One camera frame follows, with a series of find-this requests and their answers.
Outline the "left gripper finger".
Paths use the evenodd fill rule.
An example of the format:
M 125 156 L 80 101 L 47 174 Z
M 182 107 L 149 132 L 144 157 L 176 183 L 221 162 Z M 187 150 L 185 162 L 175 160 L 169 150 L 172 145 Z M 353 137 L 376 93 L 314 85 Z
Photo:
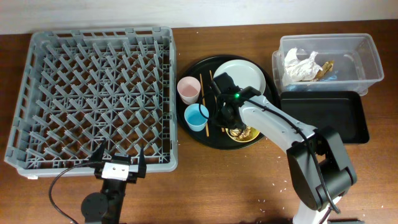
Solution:
M 139 153 L 139 162 L 138 162 L 138 170 L 137 170 L 137 177 L 138 178 L 145 178 L 147 172 L 147 164 L 144 156 L 144 147 L 141 146 L 140 153 Z
M 104 154 L 104 148 L 105 148 L 106 142 L 103 141 L 97 149 L 94 150 L 92 153 L 91 157 L 89 158 L 90 162 L 101 162 L 103 159 L 103 154 Z

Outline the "food scraps with rice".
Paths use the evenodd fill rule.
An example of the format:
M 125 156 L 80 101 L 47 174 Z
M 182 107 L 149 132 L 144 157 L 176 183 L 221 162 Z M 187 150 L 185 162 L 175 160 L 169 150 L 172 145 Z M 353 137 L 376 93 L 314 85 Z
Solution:
M 235 139 L 244 139 L 250 136 L 251 128 L 247 127 L 246 129 L 230 129 L 228 131 L 229 135 Z

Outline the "blue plastic cup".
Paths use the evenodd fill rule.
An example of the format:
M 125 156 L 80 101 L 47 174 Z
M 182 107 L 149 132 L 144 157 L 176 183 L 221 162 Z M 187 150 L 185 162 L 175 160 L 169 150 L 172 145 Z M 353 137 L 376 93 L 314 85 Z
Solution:
M 194 103 L 185 109 L 184 118 L 192 131 L 199 132 L 205 128 L 209 112 L 205 106 Z

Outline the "yellow plastic bowl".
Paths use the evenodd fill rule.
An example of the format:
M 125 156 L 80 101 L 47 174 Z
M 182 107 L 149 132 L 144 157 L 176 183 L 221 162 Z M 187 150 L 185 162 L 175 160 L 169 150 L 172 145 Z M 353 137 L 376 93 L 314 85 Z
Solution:
M 254 128 L 252 128 L 252 127 L 250 127 L 250 128 L 251 128 L 251 134 L 250 134 L 250 136 L 247 137 L 247 138 L 244 138 L 244 139 L 235 139 L 235 138 L 232 138 L 232 137 L 229 135 L 229 133 L 228 133 L 229 129 L 226 129 L 226 133 L 227 133 L 227 135 L 228 135 L 232 140 L 234 140 L 234 141 L 236 141 L 236 142 L 250 142 L 250 141 L 256 139 L 256 138 L 258 137 L 258 135 L 260 134 L 260 132 L 259 132 L 258 130 L 254 129 Z

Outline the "grey round plate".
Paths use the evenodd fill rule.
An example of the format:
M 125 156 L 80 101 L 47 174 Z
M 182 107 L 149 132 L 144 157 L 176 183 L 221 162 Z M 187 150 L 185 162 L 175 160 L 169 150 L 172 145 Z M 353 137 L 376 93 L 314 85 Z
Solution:
M 252 62 L 247 60 L 230 60 L 220 65 L 213 78 L 227 73 L 240 88 L 251 86 L 264 94 L 266 90 L 266 79 L 262 70 Z

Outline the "pink plastic cup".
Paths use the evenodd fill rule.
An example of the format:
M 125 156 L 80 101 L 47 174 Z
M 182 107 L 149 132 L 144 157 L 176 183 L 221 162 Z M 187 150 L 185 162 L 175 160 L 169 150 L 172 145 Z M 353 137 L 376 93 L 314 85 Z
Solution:
M 201 93 L 201 85 L 195 77 L 183 77 L 177 83 L 177 91 L 182 101 L 186 105 L 191 105 L 197 102 Z

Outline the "white paper napkin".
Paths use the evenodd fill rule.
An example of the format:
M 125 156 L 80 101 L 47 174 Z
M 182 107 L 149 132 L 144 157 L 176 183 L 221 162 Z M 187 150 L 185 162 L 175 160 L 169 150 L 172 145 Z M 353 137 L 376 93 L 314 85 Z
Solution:
M 319 66 L 315 57 L 318 52 L 313 51 L 309 58 L 299 60 L 297 58 L 297 48 L 290 49 L 284 59 L 284 76 L 282 77 L 283 86 L 290 85 L 295 82 L 313 80 L 322 67 Z

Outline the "brown snack wrapper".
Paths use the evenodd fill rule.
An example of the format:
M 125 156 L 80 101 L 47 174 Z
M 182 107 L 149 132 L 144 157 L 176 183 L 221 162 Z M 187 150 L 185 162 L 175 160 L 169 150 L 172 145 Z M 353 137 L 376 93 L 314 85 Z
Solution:
M 331 72 L 333 70 L 334 62 L 334 60 L 325 62 L 322 66 L 322 69 L 319 70 L 315 75 L 315 78 L 312 80 L 312 82 L 321 80 L 328 72 Z

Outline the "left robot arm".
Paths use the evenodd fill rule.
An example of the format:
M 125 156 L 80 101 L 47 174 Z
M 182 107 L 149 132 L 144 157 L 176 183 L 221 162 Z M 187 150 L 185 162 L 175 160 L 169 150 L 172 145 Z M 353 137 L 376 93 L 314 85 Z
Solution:
M 89 194 L 81 203 L 85 223 L 119 223 L 127 184 L 135 184 L 146 176 L 142 146 L 138 147 L 138 168 L 131 171 L 131 156 L 115 154 L 110 161 L 103 159 L 106 143 L 103 141 L 89 158 L 89 167 L 94 168 L 95 177 L 103 184 L 99 192 Z

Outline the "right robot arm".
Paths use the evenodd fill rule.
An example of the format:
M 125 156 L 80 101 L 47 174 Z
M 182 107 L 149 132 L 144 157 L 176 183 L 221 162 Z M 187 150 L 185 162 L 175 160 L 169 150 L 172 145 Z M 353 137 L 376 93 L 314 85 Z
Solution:
M 251 87 L 218 94 L 216 107 L 214 119 L 222 126 L 250 126 L 286 153 L 300 199 L 293 223 L 327 223 L 331 212 L 340 212 L 336 204 L 357 182 L 357 175 L 334 129 L 317 129 L 296 120 Z

